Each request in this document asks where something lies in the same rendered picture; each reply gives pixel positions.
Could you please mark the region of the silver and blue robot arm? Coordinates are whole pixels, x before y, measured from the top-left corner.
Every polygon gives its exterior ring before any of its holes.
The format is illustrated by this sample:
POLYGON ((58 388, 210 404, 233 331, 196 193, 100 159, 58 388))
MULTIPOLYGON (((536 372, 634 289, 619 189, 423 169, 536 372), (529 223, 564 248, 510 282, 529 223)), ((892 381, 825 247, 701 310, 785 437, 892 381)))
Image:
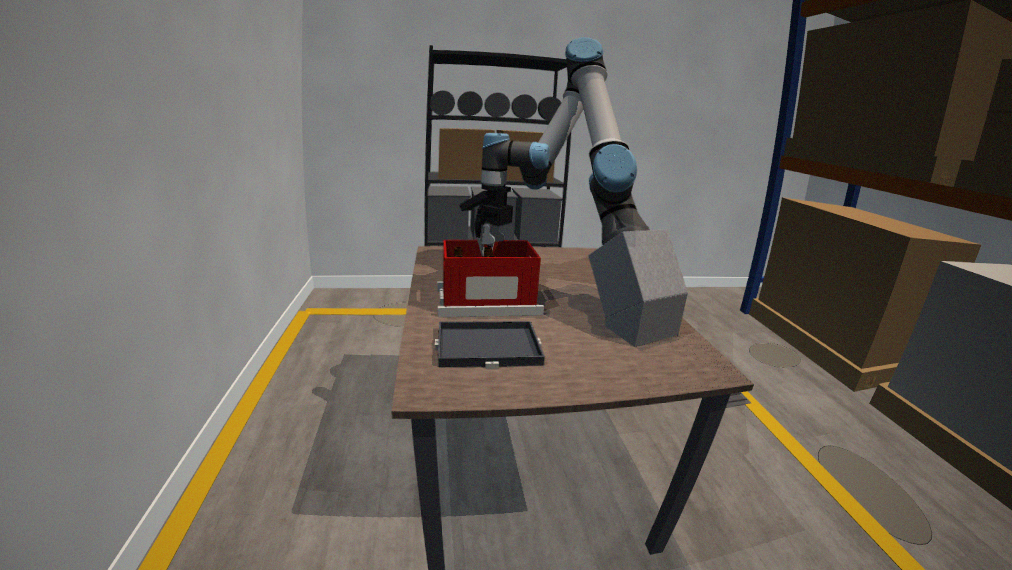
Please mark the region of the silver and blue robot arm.
POLYGON ((507 166, 515 166, 520 168, 528 188, 541 189, 546 184, 545 176, 551 166, 584 110, 594 146, 589 151, 593 171, 589 188, 602 223, 602 245, 622 232, 650 230, 632 200, 637 164, 628 145, 621 141, 604 82, 607 71, 602 45, 592 38, 577 38, 567 45, 565 56, 568 83, 564 99, 541 139, 539 142, 511 141, 508 134, 486 133, 481 183, 504 186, 507 166))

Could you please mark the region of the red crate with dividers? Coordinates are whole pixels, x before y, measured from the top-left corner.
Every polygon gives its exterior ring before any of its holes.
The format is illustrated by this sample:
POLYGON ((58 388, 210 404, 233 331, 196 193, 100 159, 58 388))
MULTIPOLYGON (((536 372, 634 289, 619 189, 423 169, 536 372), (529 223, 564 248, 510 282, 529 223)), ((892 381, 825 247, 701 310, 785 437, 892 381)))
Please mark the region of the red crate with dividers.
POLYGON ((496 257, 482 257, 477 240, 444 240, 443 248, 444 306, 537 304, 539 270, 522 240, 495 242, 496 257))

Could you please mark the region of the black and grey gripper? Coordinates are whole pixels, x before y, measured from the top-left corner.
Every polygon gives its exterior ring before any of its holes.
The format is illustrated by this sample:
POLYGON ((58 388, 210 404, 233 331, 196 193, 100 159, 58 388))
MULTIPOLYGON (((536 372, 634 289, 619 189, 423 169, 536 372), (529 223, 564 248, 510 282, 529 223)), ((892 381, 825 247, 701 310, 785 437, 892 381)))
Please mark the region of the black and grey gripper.
POLYGON ((482 189, 487 190, 488 199, 481 202, 477 209, 475 233, 481 255, 484 256, 484 245, 492 248, 493 251, 495 242, 504 241, 504 235, 499 231, 499 226, 512 223, 513 206, 507 206, 507 192, 511 192, 511 187, 506 185, 487 186, 482 183, 482 189), (492 190, 488 189, 495 190, 494 194, 492 190), (484 223, 489 224, 484 225, 484 223))

